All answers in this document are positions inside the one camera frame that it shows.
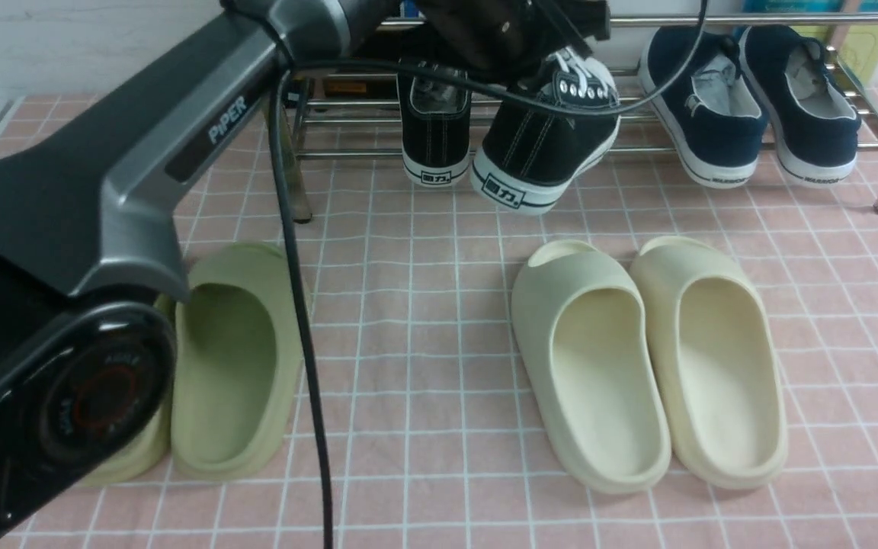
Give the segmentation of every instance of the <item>cream slide sandal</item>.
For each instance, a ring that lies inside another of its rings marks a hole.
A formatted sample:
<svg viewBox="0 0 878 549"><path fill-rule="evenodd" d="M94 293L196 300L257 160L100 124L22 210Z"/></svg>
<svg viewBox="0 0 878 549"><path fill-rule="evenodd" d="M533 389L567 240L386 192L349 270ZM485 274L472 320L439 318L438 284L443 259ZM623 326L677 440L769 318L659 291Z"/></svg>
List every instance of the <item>cream slide sandal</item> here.
<svg viewBox="0 0 878 549"><path fill-rule="evenodd" d="M171 407L175 468L233 480L264 468L283 442L303 350L283 251L239 243L199 261L175 309Z"/></svg>
<svg viewBox="0 0 878 549"><path fill-rule="evenodd" d="M658 482L669 467L669 430L642 298L624 268L578 240L548 243L517 275L510 312L561 465L601 493Z"/></svg>
<svg viewBox="0 0 878 549"><path fill-rule="evenodd" d="M649 241L630 274L676 457L723 489L763 486L784 466L777 359L757 291L738 265L683 236Z"/></svg>
<svg viewBox="0 0 878 549"><path fill-rule="evenodd" d="M168 322L175 325L175 302L166 296L159 296L154 302L154 308L161 310L168 317ZM128 445L94 469L90 475L80 479L79 486L96 487L122 483L154 467L168 453L170 428L171 389L168 388L164 403L161 403L161 407L135 440L128 442Z"/></svg>

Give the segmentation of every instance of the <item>shoe rack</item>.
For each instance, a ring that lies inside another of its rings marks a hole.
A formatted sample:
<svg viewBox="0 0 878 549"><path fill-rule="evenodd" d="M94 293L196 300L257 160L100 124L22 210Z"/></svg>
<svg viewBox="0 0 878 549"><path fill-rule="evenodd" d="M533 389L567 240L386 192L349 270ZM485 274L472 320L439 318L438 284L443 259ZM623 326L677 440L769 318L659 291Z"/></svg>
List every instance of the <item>shoe rack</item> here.
<svg viewBox="0 0 878 549"><path fill-rule="evenodd" d="M862 82L856 77L843 60L840 59L839 49L844 44L852 24L878 24L878 13L858 13L861 0L846 0L842 11L837 13L770 13L770 14L731 14L731 15L708 15L707 24L714 27L744 27L745 25L761 24L787 24L787 25L825 25L832 30L826 39L826 48L829 51L828 68L832 71L839 85L846 93L846 97L863 116L867 126L871 129L873 138L860 143L860 152L878 152L878 107L874 101L869 101L867 90ZM693 25L697 23L694 15L627 15L626 17L612 17L612 27L667 27L668 25ZM399 31L399 29L414 27L421 24L421 20L389 20L384 21L381 29ZM618 69L610 67L616 77L636 76L635 67L631 69ZM398 116L397 100L361 100L361 98L324 98L323 84L325 80L393 80L393 73L362 73L362 74L328 74L320 79L311 78L303 83L300 93L300 103L297 105L293 116L292 135L293 148L300 160L313 159L396 159L401 157L400 149L308 149L306 147L306 132L312 126L354 127L354 126L398 126L401 120ZM308 100L309 92L314 91L312 98ZM631 94L623 96L623 103L638 101ZM490 108L498 107L500 101L490 98L474 98L473 107ZM474 127L489 127L491 116L473 116ZM623 116L623 128L625 124L658 124L655 115L648 108ZM765 143L765 149L773 149L773 143ZM653 154L675 153L672 146L616 146L609 154ZM297 222L307 222L310 219L310 208L307 204L306 189L303 184L293 185L290 194L295 202ZM873 205L878 213L878 198Z"/></svg>

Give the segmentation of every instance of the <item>piper logo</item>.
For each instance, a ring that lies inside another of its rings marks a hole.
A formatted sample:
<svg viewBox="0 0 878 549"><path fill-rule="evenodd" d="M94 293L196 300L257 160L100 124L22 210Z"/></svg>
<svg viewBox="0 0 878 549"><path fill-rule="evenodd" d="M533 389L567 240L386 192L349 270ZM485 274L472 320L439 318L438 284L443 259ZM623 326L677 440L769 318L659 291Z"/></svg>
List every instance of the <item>piper logo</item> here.
<svg viewBox="0 0 878 549"><path fill-rule="evenodd" d="M233 101L226 112L219 116L219 123L209 128L209 140L213 145L219 145L219 140L229 134L229 130L239 122L246 114L246 98L239 96Z"/></svg>
<svg viewBox="0 0 878 549"><path fill-rule="evenodd" d="M492 175L487 176L487 181L483 182L483 192L487 197L494 199L494 201L515 210L520 209L520 205L523 203L526 195L526 192L508 187L502 181L497 181L497 178Z"/></svg>

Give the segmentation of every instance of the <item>shoe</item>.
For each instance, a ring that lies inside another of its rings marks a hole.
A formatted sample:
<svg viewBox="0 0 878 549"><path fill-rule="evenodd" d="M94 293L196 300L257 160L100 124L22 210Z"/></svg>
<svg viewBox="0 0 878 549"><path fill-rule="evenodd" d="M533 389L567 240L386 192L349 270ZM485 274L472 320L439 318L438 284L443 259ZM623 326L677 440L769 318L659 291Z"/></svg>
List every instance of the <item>shoe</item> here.
<svg viewBox="0 0 878 549"><path fill-rule="evenodd" d="M175 469L213 482L250 477L282 445L303 361L286 256L232 244L188 282L191 299L175 307Z"/></svg>
<svg viewBox="0 0 878 549"><path fill-rule="evenodd" d="M417 63L430 66L424 60ZM466 77L466 72L431 65L436 72ZM399 74L398 104L402 115L402 161L412 183L450 187L469 169L470 91Z"/></svg>
<svg viewBox="0 0 878 549"><path fill-rule="evenodd" d="M669 80L696 34L695 27L655 32L639 62L645 93ZM734 39L704 32L686 72L652 106L698 184L739 187L754 174L767 115L747 87Z"/></svg>
<svg viewBox="0 0 878 549"><path fill-rule="evenodd" d="M628 271L676 458L722 489L769 483L787 459L787 420L754 286L731 258L683 236L649 240Z"/></svg>
<svg viewBox="0 0 878 549"><path fill-rule="evenodd" d="M517 274L510 313L565 470L601 493L654 486L669 467L671 442L646 347L647 313L628 272L582 241L544 244Z"/></svg>
<svg viewBox="0 0 878 549"><path fill-rule="evenodd" d="M750 27L741 36L741 66L771 115L781 170L811 188L851 174L863 125L825 58L822 42L784 25Z"/></svg>
<svg viewBox="0 0 878 549"><path fill-rule="evenodd" d="M544 104L586 111L619 104L609 69L570 48L552 53L540 74L518 87ZM503 103L473 160L473 190L518 213L546 213L612 149L619 124L617 116L575 120Z"/></svg>

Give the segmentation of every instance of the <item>robotic arm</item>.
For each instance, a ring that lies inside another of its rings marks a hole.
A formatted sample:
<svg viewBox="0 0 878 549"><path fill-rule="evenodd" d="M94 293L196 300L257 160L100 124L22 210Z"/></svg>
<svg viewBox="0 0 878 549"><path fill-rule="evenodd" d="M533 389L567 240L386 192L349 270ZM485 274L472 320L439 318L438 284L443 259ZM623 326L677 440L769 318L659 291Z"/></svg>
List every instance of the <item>robotic arm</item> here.
<svg viewBox="0 0 878 549"><path fill-rule="evenodd" d="M278 77L351 53L399 0L226 11L40 145L0 160L0 537L128 444L171 383L150 303L184 301L171 219ZM427 0L478 69L524 53L526 0Z"/></svg>

